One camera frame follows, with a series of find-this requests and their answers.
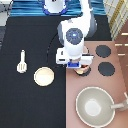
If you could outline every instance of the black burner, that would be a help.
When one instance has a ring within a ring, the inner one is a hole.
[[[96,54],[102,58],[106,58],[111,54],[111,49],[106,45],[99,45],[96,48]]]
[[[98,66],[100,74],[103,76],[112,76],[115,73],[114,66],[109,62],[102,62]]]

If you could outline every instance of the white tile wall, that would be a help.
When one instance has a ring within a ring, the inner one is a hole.
[[[123,3],[117,18],[115,19],[116,21],[114,22],[112,29],[111,29],[111,35],[112,35],[113,39],[118,35],[124,22],[128,19],[128,0],[124,0],[124,1],[125,1],[125,3]],[[104,0],[105,10],[106,10],[106,14],[108,15],[109,23],[110,23],[110,20],[113,16],[113,13],[115,11],[115,8],[116,8],[118,2],[119,2],[119,0]]]

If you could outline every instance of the ceramic bowl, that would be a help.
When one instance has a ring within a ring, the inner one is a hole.
[[[76,98],[76,111],[79,118],[94,128],[105,127],[115,116],[112,97],[99,87],[87,87]]]

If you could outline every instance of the black surface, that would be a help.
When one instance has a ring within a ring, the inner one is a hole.
[[[103,76],[112,76],[115,73],[114,66],[109,62],[102,62],[98,66],[100,74]]]
[[[89,67],[88,71],[83,73],[83,74],[79,74],[79,76],[88,76],[91,72],[91,68]]]
[[[5,30],[6,30],[5,26],[0,26],[0,42],[3,41]]]
[[[49,26],[30,18],[30,24],[12,18],[7,21],[4,43],[0,51],[0,128],[66,128],[66,69],[54,68],[55,80],[47,87],[34,82],[34,73],[46,65],[47,47],[57,32],[57,24]],[[53,40],[49,66],[56,66],[55,54],[61,47]],[[28,70],[16,71],[20,52],[26,51]]]
[[[96,54],[102,58],[106,58],[111,55],[111,49],[106,45],[99,45],[96,48]]]
[[[97,31],[92,37],[85,38],[85,41],[112,41],[108,18],[106,15],[95,15]]]

